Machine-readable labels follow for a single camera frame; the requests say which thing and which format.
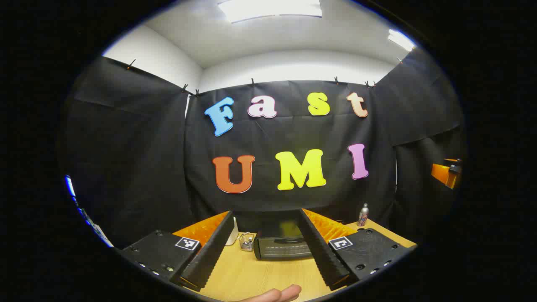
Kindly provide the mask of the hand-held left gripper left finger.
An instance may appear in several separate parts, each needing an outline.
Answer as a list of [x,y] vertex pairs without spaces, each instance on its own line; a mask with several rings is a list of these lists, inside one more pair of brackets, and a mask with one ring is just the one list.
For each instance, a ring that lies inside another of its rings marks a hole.
[[121,256],[163,281],[200,291],[234,226],[234,213],[226,211],[174,233],[154,231],[121,250]]

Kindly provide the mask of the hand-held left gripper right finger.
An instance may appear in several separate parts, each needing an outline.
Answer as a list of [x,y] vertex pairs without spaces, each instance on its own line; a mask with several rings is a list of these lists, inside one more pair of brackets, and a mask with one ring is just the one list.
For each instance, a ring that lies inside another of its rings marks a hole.
[[377,229],[353,229],[304,208],[298,210],[298,227],[331,290],[372,279],[417,247]]

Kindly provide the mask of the ceiling light panel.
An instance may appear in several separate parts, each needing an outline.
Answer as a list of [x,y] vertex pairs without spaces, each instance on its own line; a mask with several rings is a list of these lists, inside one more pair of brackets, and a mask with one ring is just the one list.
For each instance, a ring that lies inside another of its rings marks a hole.
[[394,29],[389,29],[388,40],[399,45],[401,48],[405,49],[407,52],[410,52],[416,48],[416,45],[412,40],[410,40],[403,33]]

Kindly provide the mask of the black electric oven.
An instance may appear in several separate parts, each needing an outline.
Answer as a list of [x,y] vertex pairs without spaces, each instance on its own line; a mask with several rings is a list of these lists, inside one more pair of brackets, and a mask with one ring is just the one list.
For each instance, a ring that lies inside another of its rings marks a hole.
[[263,221],[253,241],[257,260],[284,261],[311,258],[296,220]]

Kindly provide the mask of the white boxy appliance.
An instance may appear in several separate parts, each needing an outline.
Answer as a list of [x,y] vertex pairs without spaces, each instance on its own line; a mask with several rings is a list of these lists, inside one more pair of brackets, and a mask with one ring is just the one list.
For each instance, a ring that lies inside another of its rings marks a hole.
[[236,218],[233,217],[233,229],[227,239],[226,245],[234,245],[238,236],[239,236],[239,231],[238,231],[237,221],[236,221]]

